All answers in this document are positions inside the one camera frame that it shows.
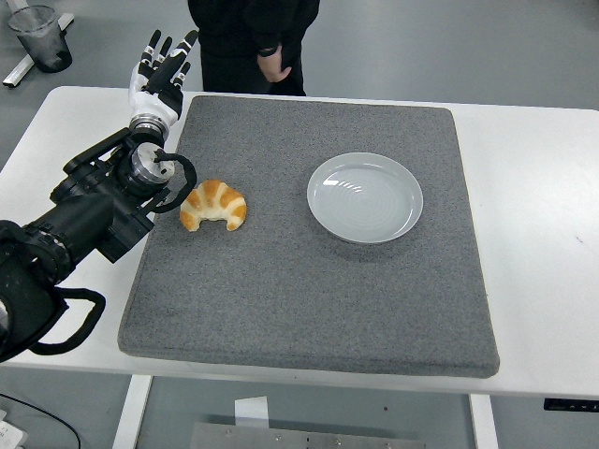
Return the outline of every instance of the cylindrical joint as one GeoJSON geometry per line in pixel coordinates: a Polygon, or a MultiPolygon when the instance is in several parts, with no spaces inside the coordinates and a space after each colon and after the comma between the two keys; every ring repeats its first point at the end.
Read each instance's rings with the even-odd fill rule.
{"type": "Polygon", "coordinates": [[[156,149],[160,147],[153,143],[140,144],[131,156],[133,176],[145,183],[164,184],[175,174],[175,164],[172,161],[154,162],[156,149]]]}
{"type": "Polygon", "coordinates": [[[108,195],[69,197],[24,227],[28,249],[57,284],[95,248],[113,216],[114,201],[108,195]]]}
{"type": "Polygon", "coordinates": [[[129,128],[138,131],[145,128],[151,132],[159,133],[164,141],[166,141],[168,137],[168,125],[160,117],[153,114],[136,115],[131,119],[129,128]]]}

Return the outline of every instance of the white table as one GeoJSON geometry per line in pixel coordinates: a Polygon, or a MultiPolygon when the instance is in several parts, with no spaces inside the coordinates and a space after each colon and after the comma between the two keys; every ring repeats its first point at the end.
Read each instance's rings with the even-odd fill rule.
{"type": "MultiPolygon", "coordinates": [[[[176,148],[183,118],[167,151],[176,148]]],[[[272,101],[283,98],[268,97],[272,101]]],[[[306,101],[416,105],[306,98],[306,101]]],[[[65,355],[22,353],[15,367],[74,369],[276,383],[456,393],[599,398],[599,113],[457,104],[418,104],[454,115],[501,367],[489,379],[371,375],[208,365],[138,358],[119,351],[119,324],[143,249],[115,265],[93,252],[64,282],[107,299],[90,338],[65,355]]],[[[126,89],[51,92],[0,173],[2,216],[19,225],[52,207],[51,190],[74,155],[128,126],[126,89]]],[[[79,327],[75,304],[44,341],[79,327]]]]}

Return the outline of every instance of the plastic cup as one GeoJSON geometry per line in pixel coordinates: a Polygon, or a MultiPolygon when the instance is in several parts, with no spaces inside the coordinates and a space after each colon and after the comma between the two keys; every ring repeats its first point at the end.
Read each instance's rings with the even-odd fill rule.
{"type": "Polygon", "coordinates": [[[42,72],[65,70],[73,62],[51,7],[24,7],[12,13],[8,26],[25,47],[34,64],[42,72]]]}

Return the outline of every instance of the black pants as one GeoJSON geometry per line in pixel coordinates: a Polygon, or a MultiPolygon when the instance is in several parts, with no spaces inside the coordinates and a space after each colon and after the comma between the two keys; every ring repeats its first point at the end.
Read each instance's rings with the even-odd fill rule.
{"type": "Polygon", "coordinates": [[[282,81],[268,82],[258,67],[257,55],[218,56],[200,48],[205,92],[306,96],[301,72],[301,44],[283,45],[282,69],[291,73],[282,81]]]}

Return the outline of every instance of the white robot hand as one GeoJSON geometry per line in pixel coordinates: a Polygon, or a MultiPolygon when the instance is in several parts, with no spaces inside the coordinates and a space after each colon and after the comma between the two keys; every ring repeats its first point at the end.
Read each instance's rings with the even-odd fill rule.
{"type": "Polygon", "coordinates": [[[172,39],[167,37],[154,57],[159,39],[160,31],[156,30],[131,74],[129,104],[133,108],[133,116],[130,127],[152,128],[166,140],[169,128],[181,117],[181,88],[191,66],[185,58],[196,43],[197,31],[187,33],[168,56],[172,39]]]}

